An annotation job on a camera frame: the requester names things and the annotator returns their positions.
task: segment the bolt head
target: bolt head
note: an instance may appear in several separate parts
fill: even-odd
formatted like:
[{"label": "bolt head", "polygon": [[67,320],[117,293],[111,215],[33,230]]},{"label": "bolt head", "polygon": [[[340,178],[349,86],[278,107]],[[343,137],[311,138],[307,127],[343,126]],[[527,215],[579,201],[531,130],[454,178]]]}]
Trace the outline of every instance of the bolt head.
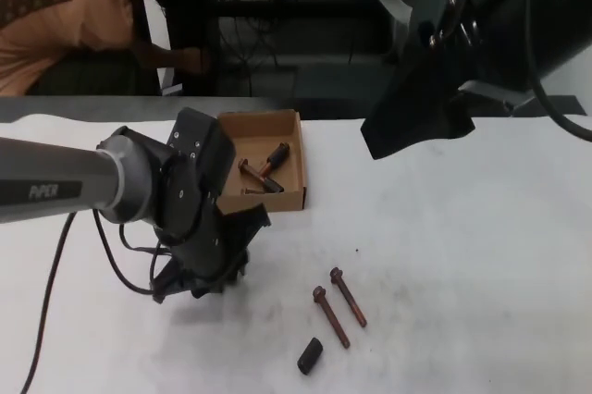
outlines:
[{"label": "bolt head", "polygon": [[334,267],[331,269],[331,273],[329,275],[331,276],[331,283],[335,284],[337,283],[338,278],[341,278],[343,275],[343,271],[338,267]]},{"label": "bolt head", "polygon": [[321,299],[321,297],[325,297],[325,294],[327,294],[327,291],[322,286],[317,286],[316,288],[314,288],[314,291],[313,291],[314,302],[318,303],[319,300]]}]

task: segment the person's arm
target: person's arm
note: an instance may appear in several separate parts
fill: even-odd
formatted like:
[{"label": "person's arm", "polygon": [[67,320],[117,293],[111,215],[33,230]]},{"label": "person's arm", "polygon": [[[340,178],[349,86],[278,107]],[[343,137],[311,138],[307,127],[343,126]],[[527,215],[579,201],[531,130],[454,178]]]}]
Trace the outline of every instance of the person's arm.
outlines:
[{"label": "person's arm", "polygon": [[203,74],[209,68],[207,53],[196,47],[167,50],[152,43],[135,40],[131,51],[143,68],[179,68],[194,75]]}]

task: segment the black rubber piece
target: black rubber piece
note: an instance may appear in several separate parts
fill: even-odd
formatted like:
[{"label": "black rubber piece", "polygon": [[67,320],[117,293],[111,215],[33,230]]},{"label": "black rubber piece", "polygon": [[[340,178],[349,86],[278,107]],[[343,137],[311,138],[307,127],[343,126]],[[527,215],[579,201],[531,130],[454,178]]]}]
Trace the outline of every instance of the black rubber piece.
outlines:
[{"label": "black rubber piece", "polygon": [[284,161],[286,161],[289,154],[290,145],[286,142],[281,143],[277,149],[271,155],[269,155],[269,158],[267,158],[267,163],[271,164],[271,170],[276,170],[278,167],[280,167]]},{"label": "black rubber piece", "polygon": [[284,191],[284,188],[273,179],[265,179],[263,189],[269,193],[282,193]]},{"label": "black rubber piece", "polygon": [[300,372],[305,376],[308,376],[308,374],[315,367],[316,362],[322,353],[323,345],[316,337],[313,337],[311,342],[300,356],[300,359],[298,359],[298,369],[300,369]]}]

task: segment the black cylinder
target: black cylinder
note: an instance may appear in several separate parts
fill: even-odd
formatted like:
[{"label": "black cylinder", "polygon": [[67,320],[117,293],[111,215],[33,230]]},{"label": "black cylinder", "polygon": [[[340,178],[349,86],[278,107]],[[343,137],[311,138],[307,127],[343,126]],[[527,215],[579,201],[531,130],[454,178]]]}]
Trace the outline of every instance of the black cylinder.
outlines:
[{"label": "black cylinder", "polygon": [[300,359],[298,359],[298,368],[300,369],[301,373],[303,373],[305,376],[308,376],[308,374],[315,367],[318,358],[321,356],[321,353],[323,353],[323,345],[316,337],[313,337],[311,342],[300,356]]}]

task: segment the bolt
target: bolt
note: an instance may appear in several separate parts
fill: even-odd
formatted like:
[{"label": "bolt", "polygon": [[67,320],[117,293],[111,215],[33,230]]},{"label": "bolt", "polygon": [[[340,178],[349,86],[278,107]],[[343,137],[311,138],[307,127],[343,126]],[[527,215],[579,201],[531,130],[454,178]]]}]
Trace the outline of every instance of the bolt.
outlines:
[{"label": "bolt", "polygon": [[249,162],[244,158],[239,161],[239,170],[242,174],[246,174],[249,177],[259,181],[263,186],[263,189],[265,189],[269,193],[282,193],[284,191],[284,188],[282,188],[273,179],[270,179],[268,177],[261,177],[261,175],[259,175],[259,172],[252,168],[249,165]]},{"label": "bolt", "polygon": [[329,306],[329,302],[325,298],[326,293],[327,292],[325,291],[325,288],[317,286],[313,291],[313,300],[315,303],[321,305],[321,308],[323,308],[323,312],[327,316],[329,323],[331,326],[333,326],[337,337],[339,337],[339,341],[343,345],[343,348],[347,350],[350,347],[350,340],[348,339],[348,336],[345,335],[345,332],[343,331],[339,320],[335,316],[335,313],[331,309],[331,306]]},{"label": "bolt", "polygon": [[358,320],[358,323],[360,324],[360,326],[366,327],[368,322],[366,322],[364,314],[362,314],[362,310],[358,306],[358,303],[355,302],[355,299],[353,298],[352,293],[350,292],[347,285],[343,281],[343,271],[341,269],[339,269],[338,267],[334,267],[331,270],[330,276],[331,276],[331,283],[338,286],[339,290],[343,294],[343,297],[345,298],[345,301],[350,305],[350,309],[353,312],[353,315],[355,315],[356,320]]}]

